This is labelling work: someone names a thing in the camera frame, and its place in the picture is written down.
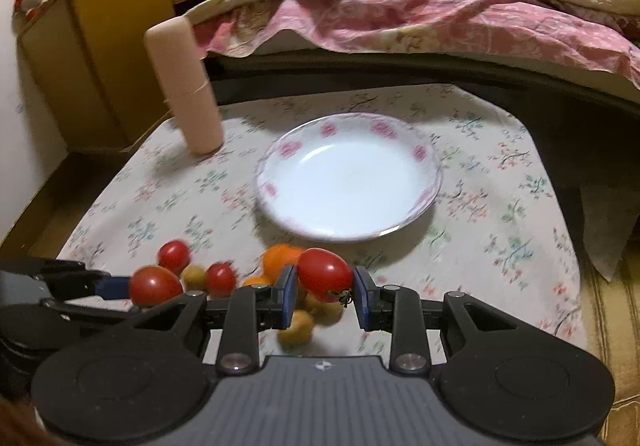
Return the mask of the wooden bedside cabinet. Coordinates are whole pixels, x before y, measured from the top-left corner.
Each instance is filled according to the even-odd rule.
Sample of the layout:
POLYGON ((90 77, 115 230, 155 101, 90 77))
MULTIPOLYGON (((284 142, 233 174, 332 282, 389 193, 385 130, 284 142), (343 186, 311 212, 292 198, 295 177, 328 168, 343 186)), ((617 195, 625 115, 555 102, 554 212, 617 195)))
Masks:
POLYGON ((145 31, 204 0, 50 0, 17 36, 65 146, 114 154, 168 116, 145 31))

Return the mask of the white floral plate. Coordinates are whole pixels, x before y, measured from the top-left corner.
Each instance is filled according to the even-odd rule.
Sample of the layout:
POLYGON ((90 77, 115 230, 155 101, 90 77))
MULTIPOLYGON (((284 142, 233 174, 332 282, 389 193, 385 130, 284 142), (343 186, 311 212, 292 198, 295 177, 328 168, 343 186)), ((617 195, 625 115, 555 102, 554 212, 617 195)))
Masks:
POLYGON ((402 229, 442 187, 425 132, 384 114, 330 114, 292 128, 259 159, 255 196, 274 224, 308 240, 358 242, 402 229))

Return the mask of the red cherry tomato with stem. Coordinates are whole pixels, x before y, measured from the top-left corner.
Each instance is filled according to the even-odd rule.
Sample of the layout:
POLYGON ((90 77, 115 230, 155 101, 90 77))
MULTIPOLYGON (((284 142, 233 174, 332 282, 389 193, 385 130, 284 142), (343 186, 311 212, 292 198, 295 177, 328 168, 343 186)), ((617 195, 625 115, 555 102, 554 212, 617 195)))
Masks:
POLYGON ((228 298, 236 288, 236 273, 231 262, 217 262, 206 270, 205 288, 211 299, 228 298))

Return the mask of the dark bed frame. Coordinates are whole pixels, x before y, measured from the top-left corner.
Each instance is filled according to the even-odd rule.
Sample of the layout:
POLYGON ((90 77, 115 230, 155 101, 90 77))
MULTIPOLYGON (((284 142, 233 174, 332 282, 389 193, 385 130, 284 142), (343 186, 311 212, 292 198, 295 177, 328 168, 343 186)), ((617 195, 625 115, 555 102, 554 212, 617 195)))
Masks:
POLYGON ((639 91, 604 72, 518 67, 444 54, 340 54, 293 50, 242 58, 209 53, 205 70, 218 102, 356 93, 368 111, 383 92, 413 94, 404 119, 454 109, 450 94, 469 93, 512 114, 533 137, 556 186, 639 188, 639 91))

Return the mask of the floral tablecloth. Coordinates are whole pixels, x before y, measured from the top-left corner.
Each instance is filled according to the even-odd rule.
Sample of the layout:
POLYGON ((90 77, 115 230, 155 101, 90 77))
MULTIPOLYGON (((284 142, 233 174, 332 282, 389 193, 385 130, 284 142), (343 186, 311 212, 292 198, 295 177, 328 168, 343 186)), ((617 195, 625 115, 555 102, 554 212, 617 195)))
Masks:
POLYGON ((452 85, 224 108, 224 146, 191 154, 172 121, 80 220, 62 258, 130 275, 166 242, 258 274, 275 244, 325 248, 424 299, 475 296, 577 346, 579 267, 532 136, 452 85))

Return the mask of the brown longan fruit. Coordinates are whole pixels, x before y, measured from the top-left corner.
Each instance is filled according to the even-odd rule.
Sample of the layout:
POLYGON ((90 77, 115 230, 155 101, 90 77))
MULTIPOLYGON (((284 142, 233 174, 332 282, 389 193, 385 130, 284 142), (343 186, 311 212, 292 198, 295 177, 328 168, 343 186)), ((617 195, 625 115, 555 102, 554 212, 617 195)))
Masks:
POLYGON ((189 264, 181 272, 180 280, 186 291, 205 291, 206 269, 198 264, 189 264))
POLYGON ((294 310, 290 326, 278 332, 282 348, 300 348, 310 342, 314 333, 314 318, 306 310, 294 310))
POLYGON ((314 322, 323 327, 337 324, 344 313, 344 307, 339 302, 321 302, 311 293, 307 293, 304 301, 304 309, 311 314, 314 322))

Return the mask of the pink floral bedsheet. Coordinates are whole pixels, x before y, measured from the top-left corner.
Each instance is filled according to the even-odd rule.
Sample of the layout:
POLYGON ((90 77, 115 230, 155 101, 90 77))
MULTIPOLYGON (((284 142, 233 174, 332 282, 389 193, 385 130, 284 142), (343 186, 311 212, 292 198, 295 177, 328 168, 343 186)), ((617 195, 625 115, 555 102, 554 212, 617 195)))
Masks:
POLYGON ((639 25, 538 0, 259 0, 194 28, 233 58, 327 50, 444 54, 496 62, 639 98, 639 25))

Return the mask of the orange mandarin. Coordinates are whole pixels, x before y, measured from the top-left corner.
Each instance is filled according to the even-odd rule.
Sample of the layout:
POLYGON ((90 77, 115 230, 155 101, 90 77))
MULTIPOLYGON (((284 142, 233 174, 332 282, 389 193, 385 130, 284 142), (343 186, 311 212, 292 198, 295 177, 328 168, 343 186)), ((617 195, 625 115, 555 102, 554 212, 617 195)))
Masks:
POLYGON ((304 248, 289 244, 275 244, 268 248, 262 256, 262 276, 274 284, 285 266, 294 265, 304 251, 304 248))
POLYGON ((273 281, 269 277, 266 277, 264 275, 255 275, 247 277, 243 281, 242 286, 254 286, 254 284, 259 284, 260 286, 271 286, 273 284, 273 281))

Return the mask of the small red cherry tomato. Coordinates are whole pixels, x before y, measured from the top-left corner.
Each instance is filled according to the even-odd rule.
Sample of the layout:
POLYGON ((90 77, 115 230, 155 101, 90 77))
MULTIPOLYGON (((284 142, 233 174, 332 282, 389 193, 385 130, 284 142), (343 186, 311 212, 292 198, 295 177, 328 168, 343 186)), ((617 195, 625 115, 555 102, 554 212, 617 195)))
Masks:
POLYGON ((354 277, 337 254, 319 248, 304 251, 295 264, 300 284, 318 301, 346 306, 352 298, 354 277))

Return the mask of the large red tomato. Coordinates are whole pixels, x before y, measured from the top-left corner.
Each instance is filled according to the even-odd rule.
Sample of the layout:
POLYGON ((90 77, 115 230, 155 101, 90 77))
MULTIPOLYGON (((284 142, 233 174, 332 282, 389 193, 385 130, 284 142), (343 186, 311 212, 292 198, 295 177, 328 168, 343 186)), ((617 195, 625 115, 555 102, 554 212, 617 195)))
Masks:
POLYGON ((129 299, 135 306, 152 307, 183 294, 178 277, 160 266, 144 266, 129 281, 129 299))

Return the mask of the pink ribbed bottle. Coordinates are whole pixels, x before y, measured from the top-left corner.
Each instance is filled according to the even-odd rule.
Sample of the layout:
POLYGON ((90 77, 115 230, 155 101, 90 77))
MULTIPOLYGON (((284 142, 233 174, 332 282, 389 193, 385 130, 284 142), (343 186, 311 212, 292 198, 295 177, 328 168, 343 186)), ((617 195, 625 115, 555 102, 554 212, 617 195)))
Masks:
POLYGON ((194 154, 215 152, 224 129, 192 24, 183 16, 167 19, 145 32, 144 45, 186 146, 194 154))

